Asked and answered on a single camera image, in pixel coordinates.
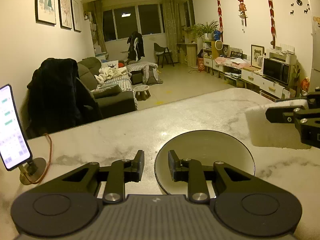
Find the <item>white sponge block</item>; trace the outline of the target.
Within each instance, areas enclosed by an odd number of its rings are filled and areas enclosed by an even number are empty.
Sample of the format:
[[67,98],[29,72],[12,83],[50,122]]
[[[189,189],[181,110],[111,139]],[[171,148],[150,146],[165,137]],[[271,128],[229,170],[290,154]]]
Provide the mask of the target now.
[[258,147],[310,149],[309,145],[301,142],[299,132],[293,122],[279,119],[279,117],[283,117],[281,111],[276,110],[271,113],[271,119],[277,120],[276,123],[271,123],[267,119],[267,110],[276,107],[288,107],[290,110],[297,107],[308,109],[308,103],[305,99],[290,99],[247,109],[245,117],[252,144]]

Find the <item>white printer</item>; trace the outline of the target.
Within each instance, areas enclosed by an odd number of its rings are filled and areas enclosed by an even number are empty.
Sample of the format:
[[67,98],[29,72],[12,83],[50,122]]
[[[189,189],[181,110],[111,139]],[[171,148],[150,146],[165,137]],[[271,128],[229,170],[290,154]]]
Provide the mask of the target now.
[[297,62],[294,46],[289,46],[287,44],[281,43],[280,46],[275,46],[275,48],[267,48],[266,55],[269,59],[281,61],[290,65],[295,65]]

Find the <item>white tv cabinet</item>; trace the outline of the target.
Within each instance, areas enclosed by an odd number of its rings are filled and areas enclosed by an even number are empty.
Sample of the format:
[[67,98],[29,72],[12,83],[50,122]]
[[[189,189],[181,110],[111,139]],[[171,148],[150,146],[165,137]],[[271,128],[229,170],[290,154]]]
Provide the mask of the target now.
[[289,88],[263,77],[258,68],[244,67],[223,57],[217,59],[204,57],[203,64],[208,73],[234,87],[252,90],[272,101],[291,97]]

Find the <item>dark grey sofa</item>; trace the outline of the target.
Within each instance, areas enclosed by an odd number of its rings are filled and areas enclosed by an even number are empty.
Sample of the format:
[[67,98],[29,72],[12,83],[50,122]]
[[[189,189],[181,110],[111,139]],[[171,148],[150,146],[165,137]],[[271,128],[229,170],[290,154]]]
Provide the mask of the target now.
[[118,61],[102,63],[96,57],[88,57],[77,64],[80,80],[93,94],[103,118],[137,110],[135,91],[126,67],[119,67]]

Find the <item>round metal phone stand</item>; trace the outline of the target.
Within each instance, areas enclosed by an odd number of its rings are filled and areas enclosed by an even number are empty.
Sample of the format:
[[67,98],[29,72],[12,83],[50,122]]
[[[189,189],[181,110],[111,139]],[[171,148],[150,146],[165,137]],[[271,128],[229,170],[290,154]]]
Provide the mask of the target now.
[[20,170],[20,182],[23,185],[40,183],[48,170],[47,162],[44,158],[32,159],[18,168]]

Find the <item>small round white stool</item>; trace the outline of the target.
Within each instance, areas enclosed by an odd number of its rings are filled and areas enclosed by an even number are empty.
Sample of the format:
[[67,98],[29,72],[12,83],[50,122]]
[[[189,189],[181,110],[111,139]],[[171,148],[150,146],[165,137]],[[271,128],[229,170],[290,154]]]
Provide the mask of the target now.
[[135,90],[135,97],[138,101],[145,101],[148,99],[151,94],[149,92],[149,86],[148,85],[138,85],[134,88]]

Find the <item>chair with black coat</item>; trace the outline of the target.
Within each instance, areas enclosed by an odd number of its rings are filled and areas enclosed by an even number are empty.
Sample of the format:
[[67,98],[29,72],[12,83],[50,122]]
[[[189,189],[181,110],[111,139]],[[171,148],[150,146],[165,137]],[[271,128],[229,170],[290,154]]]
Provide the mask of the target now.
[[103,118],[93,94],[80,80],[74,59],[44,60],[27,89],[29,139]]

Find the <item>smartphone with lit screen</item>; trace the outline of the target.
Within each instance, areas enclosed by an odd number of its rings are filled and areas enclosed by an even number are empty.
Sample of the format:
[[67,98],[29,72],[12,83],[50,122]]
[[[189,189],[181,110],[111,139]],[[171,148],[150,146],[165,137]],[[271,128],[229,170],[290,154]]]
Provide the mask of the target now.
[[33,156],[21,128],[10,84],[1,88],[0,110],[1,160],[5,169],[12,171]]

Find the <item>black wooden chair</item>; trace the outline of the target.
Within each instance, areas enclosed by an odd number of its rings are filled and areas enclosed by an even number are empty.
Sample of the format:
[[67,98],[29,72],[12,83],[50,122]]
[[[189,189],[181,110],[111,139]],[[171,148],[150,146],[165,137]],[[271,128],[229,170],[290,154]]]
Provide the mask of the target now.
[[154,48],[155,55],[157,56],[157,64],[160,63],[160,58],[162,58],[161,67],[163,68],[164,60],[167,62],[167,64],[169,64],[169,60],[167,58],[169,57],[169,59],[171,60],[171,64],[175,66],[172,58],[172,53],[168,47],[161,47],[159,44],[154,43],[153,48]]

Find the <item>jacket on coat stand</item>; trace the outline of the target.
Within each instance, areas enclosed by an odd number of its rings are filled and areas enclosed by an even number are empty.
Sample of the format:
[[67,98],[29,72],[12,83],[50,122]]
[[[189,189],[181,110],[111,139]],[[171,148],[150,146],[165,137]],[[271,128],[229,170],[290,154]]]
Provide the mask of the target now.
[[130,61],[139,61],[142,57],[145,57],[143,36],[137,31],[134,31],[128,38],[127,44],[128,57]]

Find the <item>potted green plant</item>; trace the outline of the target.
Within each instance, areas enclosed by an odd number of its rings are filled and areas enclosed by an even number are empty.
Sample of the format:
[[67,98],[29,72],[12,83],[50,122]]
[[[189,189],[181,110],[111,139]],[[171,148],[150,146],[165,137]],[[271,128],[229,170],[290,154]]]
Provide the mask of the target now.
[[205,24],[195,24],[191,27],[191,32],[197,39],[212,40],[214,37],[214,31],[219,29],[219,22],[212,21]]

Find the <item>framed wall picture middle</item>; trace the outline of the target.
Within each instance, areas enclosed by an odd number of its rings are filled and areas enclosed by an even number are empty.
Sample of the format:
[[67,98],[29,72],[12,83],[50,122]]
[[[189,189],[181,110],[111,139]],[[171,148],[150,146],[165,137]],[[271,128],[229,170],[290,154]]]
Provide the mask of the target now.
[[70,0],[58,0],[61,28],[72,28]]

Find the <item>framed wall picture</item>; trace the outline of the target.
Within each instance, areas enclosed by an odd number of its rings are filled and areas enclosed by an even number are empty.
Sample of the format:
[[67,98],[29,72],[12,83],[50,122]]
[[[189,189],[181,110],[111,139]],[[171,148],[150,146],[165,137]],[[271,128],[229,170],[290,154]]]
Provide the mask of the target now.
[[71,0],[71,10],[74,31],[81,32],[80,9],[78,2],[75,0]]
[[70,0],[58,0],[61,28],[72,28]]
[[56,25],[55,0],[35,0],[37,22]]

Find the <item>framed wall picture right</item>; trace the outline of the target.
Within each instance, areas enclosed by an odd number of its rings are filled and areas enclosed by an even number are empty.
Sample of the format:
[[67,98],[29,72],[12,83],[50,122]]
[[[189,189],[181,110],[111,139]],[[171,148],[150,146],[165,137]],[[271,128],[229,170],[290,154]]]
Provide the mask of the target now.
[[81,32],[80,9],[78,2],[75,0],[71,0],[71,10],[74,31]]

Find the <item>framed wall picture left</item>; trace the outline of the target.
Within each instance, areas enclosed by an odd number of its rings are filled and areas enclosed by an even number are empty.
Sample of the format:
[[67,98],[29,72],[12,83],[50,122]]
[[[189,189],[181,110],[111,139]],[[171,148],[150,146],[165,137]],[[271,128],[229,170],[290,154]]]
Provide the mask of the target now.
[[35,0],[37,22],[56,25],[55,0]]

